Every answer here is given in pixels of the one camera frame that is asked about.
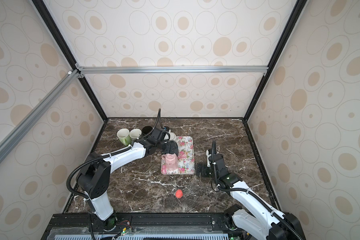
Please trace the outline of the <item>floral rectangular tray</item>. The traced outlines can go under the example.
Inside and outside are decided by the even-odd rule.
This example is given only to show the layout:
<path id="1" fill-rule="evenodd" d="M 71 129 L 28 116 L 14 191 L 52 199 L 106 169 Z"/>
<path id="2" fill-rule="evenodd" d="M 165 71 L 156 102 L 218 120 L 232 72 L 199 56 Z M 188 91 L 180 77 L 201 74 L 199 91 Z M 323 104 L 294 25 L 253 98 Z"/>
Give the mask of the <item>floral rectangular tray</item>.
<path id="1" fill-rule="evenodd" d="M 190 136 L 180 136 L 177 137 L 175 142 L 179 147 L 178 169 L 175 171 L 166 171 L 161 161 L 161 173 L 163 175 L 193 175 L 195 173 L 193 138 Z"/>

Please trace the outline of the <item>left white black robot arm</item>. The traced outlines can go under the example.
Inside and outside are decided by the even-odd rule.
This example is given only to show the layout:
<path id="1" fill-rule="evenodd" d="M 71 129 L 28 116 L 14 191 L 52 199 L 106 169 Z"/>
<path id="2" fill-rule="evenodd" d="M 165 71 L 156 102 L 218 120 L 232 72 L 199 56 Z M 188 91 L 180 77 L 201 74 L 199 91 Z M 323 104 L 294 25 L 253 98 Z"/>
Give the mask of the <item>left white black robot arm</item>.
<path id="1" fill-rule="evenodd" d="M 166 139 L 170 134 L 162 128 L 153 128 L 151 132 L 138 138 L 132 145 L 108 153 L 89 155 L 89 159 L 76 167 L 68 176 L 67 189 L 74 195 L 90 202 L 92 212 L 101 220 L 108 220 L 114 213 L 108 197 L 111 173 L 122 166 L 156 152 L 163 155 L 179 154 L 178 144 Z"/>

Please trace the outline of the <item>black ceramic mug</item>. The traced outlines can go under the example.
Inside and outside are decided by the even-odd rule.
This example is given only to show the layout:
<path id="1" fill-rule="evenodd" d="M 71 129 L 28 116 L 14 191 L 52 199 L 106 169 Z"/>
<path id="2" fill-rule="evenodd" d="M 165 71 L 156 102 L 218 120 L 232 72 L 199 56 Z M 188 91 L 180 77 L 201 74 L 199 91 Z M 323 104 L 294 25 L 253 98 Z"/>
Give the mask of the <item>black ceramic mug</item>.
<path id="1" fill-rule="evenodd" d="M 153 127 L 151 126 L 145 126 L 142 128 L 142 135 L 145 136 L 145 135 L 149 135 L 153 130 Z"/>

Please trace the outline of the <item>grey ceramic mug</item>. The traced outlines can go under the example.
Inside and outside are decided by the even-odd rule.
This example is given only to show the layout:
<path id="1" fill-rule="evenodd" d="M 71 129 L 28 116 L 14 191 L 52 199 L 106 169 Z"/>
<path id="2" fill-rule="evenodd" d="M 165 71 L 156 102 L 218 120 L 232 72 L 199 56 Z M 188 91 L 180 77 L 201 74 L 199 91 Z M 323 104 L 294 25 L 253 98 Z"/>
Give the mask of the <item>grey ceramic mug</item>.
<path id="1" fill-rule="evenodd" d="M 141 135 L 142 135 L 142 130 L 140 130 L 140 129 L 133 129 L 129 133 L 129 136 L 130 136 L 132 142 L 139 139 L 141 137 Z"/>

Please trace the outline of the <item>light green ceramic mug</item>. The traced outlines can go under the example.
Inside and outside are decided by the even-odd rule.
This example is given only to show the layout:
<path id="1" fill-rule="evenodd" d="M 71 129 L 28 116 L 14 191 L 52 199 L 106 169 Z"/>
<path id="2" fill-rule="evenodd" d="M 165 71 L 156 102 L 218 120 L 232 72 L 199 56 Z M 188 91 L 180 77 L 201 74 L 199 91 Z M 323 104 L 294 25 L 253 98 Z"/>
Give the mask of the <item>light green ceramic mug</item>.
<path id="1" fill-rule="evenodd" d="M 132 139 L 130 137 L 130 131 L 129 129 L 120 129 L 117 132 L 117 137 L 119 139 L 119 141 L 124 145 L 124 146 L 128 146 L 131 144 Z"/>

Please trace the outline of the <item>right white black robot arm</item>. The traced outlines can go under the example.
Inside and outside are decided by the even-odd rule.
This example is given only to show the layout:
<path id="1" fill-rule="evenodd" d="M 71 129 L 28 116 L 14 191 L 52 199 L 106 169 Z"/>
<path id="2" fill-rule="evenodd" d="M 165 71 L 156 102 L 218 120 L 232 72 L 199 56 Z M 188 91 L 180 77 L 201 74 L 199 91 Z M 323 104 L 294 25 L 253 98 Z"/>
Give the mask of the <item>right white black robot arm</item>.
<path id="1" fill-rule="evenodd" d="M 222 154 L 209 149 L 206 156 L 209 176 L 216 185 L 213 190 L 228 194 L 242 205 L 225 211 L 228 229 L 241 229 L 257 240 L 306 239 L 297 217 L 277 210 L 257 195 L 241 177 L 228 170 Z"/>

